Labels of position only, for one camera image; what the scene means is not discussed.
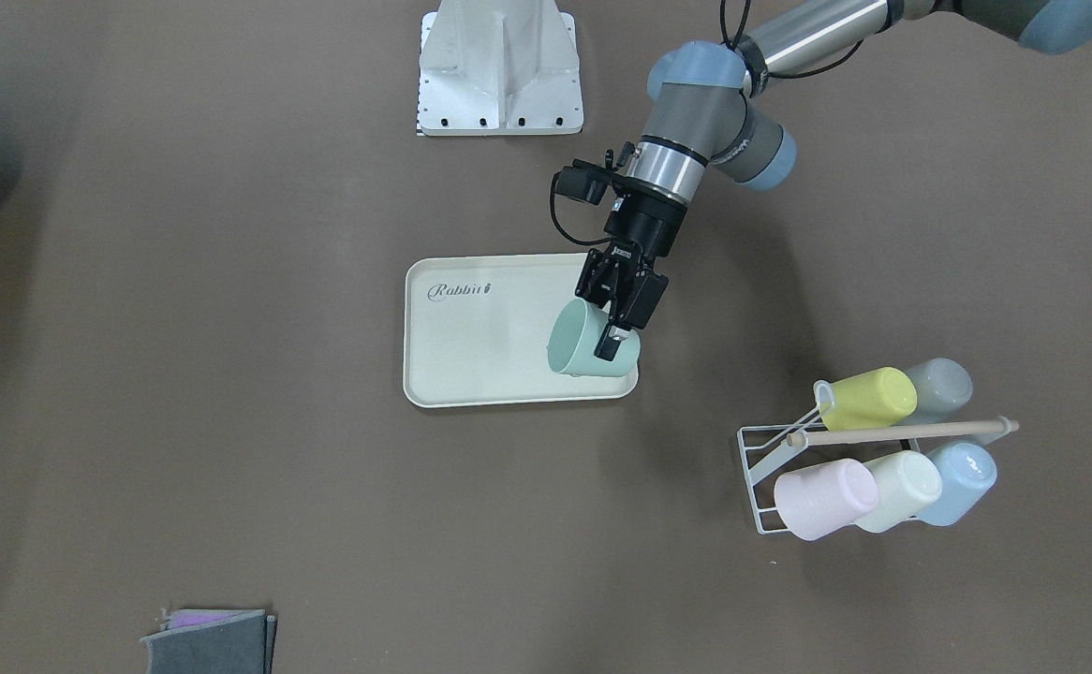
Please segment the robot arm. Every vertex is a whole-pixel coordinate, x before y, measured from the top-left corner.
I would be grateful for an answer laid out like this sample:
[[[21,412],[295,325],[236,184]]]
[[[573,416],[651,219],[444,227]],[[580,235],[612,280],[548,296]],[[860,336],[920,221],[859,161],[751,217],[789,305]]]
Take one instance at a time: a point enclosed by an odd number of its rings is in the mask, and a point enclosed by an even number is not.
[[[575,159],[551,179],[551,197],[598,205],[615,200],[568,304],[551,329],[551,371],[619,376],[639,358],[669,277],[668,256],[704,172],[770,189],[790,176],[797,142],[753,106],[772,81],[795,81],[843,66],[863,42],[939,12],[957,14],[1026,50],[1063,54],[1092,39],[1092,1],[804,1],[748,33],[688,42],[650,69],[654,109],[636,142],[602,165]]]

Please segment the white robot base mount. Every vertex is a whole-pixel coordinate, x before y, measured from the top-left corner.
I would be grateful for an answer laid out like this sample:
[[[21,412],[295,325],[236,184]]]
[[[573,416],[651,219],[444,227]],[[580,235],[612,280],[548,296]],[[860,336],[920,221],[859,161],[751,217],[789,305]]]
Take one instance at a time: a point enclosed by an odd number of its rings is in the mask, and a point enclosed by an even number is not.
[[[554,1],[443,1],[422,17],[424,137],[577,134],[575,17]]]

